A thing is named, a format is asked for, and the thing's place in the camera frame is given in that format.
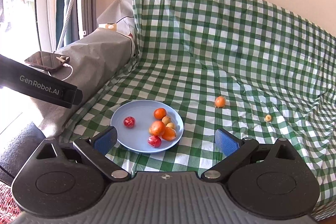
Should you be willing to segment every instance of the gray fabric cover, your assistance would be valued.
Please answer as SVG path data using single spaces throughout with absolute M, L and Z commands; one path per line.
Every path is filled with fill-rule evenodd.
M 56 53 L 70 56 L 73 74 L 66 82 L 83 92 L 83 105 L 130 59 L 132 41 L 117 32 L 98 28 L 87 37 L 76 41 Z M 70 68 L 61 68 L 52 76 L 64 79 Z M 79 109 L 71 109 L 31 98 L 28 112 L 34 124 L 46 137 L 59 135 L 67 120 Z

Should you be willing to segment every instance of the small yellow fruit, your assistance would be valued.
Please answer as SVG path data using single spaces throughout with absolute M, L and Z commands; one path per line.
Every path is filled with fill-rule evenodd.
M 266 115 L 265 121 L 270 122 L 271 120 L 272 120 L 272 116 L 271 115 Z
M 170 123 L 170 117 L 169 116 L 164 116 L 163 118 L 162 118 L 162 122 L 165 124 L 165 126 L 167 125 L 167 124 L 169 124 Z
M 167 127 L 171 128 L 171 129 L 175 129 L 176 128 L 176 126 L 172 122 L 168 123 Z

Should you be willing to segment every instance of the blue plate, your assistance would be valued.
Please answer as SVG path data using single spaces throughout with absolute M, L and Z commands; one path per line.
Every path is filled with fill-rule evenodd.
M 176 139 L 173 141 L 162 140 L 162 144 L 158 147 L 151 147 L 147 142 L 150 136 L 148 130 L 152 123 L 156 121 L 153 116 L 154 110 L 163 107 L 167 111 L 167 115 L 171 121 L 176 125 Z M 135 119 L 135 126 L 127 128 L 124 126 L 124 119 L 132 116 Z M 118 141 L 125 147 L 140 153 L 158 153 L 165 151 L 174 146 L 182 137 L 183 121 L 180 115 L 164 103 L 151 100 L 135 100 L 124 104 L 118 108 L 112 118 L 111 125 L 114 126 L 118 132 Z

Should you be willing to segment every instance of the white cable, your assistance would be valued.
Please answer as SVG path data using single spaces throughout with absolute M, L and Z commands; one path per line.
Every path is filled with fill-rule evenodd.
M 58 45 L 57 45 L 57 50 L 59 50 L 61 47 L 63 47 L 64 37 L 65 37 L 65 33 L 67 31 L 67 28 L 68 28 L 68 23 L 69 23 L 69 19 L 70 19 L 70 15 L 71 15 L 71 10 L 72 10 L 72 6 L 74 4 L 74 1 L 75 0 L 70 0 L 69 1 L 67 13 L 66 13 L 66 16 L 65 16 L 65 22 L 63 23 L 63 28 L 62 28 L 61 36 L 59 37 L 59 41 L 58 41 Z
M 69 76 L 66 77 L 66 78 L 64 78 L 64 79 L 62 79 L 62 81 L 67 80 L 72 75 L 72 72 L 74 71 L 73 68 L 72 68 L 72 66 L 69 65 L 69 64 L 67 64 L 67 63 L 63 64 L 63 67 L 69 67 L 69 68 L 71 68 L 71 72 L 70 72 Z

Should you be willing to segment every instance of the orange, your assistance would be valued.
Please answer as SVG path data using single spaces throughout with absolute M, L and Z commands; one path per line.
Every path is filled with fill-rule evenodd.
M 215 100 L 215 107 L 225 107 L 225 97 L 217 97 Z
M 167 115 L 167 111 L 164 108 L 158 108 L 153 114 L 157 120 L 162 120 L 163 117 Z
M 166 127 L 166 130 L 161 136 L 161 138 L 166 141 L 172 141 L 176 138 L 176 131 L 170 127 Z
M 155 136 L 161 136 L 166 129 L 166 126 L 163 122 L 161 121 L 155 121 L 152 123 L 152 126 L 150 128 L 151 132 L 150 134 L 155 135 Z

